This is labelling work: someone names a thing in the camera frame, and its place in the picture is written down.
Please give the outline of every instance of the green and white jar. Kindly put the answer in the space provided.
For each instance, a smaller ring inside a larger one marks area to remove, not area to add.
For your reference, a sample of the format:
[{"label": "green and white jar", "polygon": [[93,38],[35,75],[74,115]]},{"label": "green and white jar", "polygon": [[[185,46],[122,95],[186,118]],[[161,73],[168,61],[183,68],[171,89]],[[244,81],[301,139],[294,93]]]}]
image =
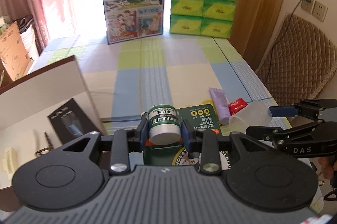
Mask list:
[{"label": "green and white jar", "polygon": [[168,145],[181,138],[176,108],[168,104],[153,106],[148,113],[150,141],[155,145]]}]

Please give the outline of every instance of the electrical outlet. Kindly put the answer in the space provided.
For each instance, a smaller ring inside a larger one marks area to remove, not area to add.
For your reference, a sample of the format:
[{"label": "electrical outlet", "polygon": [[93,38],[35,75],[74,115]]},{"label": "electrical outlet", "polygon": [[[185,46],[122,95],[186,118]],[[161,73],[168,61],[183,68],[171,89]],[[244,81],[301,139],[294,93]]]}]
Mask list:
[{"label": "electrical outlet", "polygon": [[311,0],[310,3],[306,0],[302,0],[301,8],[307,11],[309,14],[311,14],[314,3],[315,3],[315,0]]},{"label": "electrical outlet", "polygon": [[314,5],[314,9],[312,11],[312,15],[318,18],[320,21],[324,21],[326,12],[328,11],[327,7],[322,3],[316,1]]}]

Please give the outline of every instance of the plaid tablecloth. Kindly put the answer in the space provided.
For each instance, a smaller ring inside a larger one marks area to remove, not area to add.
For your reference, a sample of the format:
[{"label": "plaid tablecloth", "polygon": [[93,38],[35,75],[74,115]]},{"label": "plaid tablecloth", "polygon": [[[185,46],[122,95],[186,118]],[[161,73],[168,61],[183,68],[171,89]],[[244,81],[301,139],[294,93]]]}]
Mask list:
[{"label": "plaid tablecloth", "polygon": [[[243,98],[277,105],[249,65],[226,39],[170,35],[108,45],[105,33],[50,42],[33,71],[75,55],[108,133],[136,127],[153,105],[176,108],[212,103],[208,88],[225,91],[228,102]],[[270,126],[289,128],[286,118]],[[222,126],[224,135],[230,128]],[[323,207],[318,189],[312,208]]]}]

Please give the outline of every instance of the black box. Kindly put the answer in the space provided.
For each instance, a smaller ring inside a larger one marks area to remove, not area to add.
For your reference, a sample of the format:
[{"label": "black box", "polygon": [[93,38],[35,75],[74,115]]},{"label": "black box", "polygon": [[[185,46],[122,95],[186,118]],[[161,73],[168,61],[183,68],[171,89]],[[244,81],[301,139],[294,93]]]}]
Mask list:
[{"label": "black box", "polygon": [[62,144],[88,132],[99,131],[73,98],[51,113],[48,118]]}]

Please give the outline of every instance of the brown quilted cushion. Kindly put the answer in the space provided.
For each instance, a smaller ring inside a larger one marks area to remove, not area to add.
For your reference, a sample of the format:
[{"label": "brown quilted cushion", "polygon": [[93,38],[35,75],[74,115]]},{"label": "brown quilted cushion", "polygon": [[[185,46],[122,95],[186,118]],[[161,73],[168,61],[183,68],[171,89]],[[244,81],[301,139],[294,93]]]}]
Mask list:
[{"label": "brown quilted cushion", "polygon": [[[274,44],[285,33],[286,15]],[[324,32],[293,15],[284,38],[274,46],[270,74],[266,80],[271,50],[256,70],[279,105],[315,98],[332,78],[337,67],[337,49]]]}]

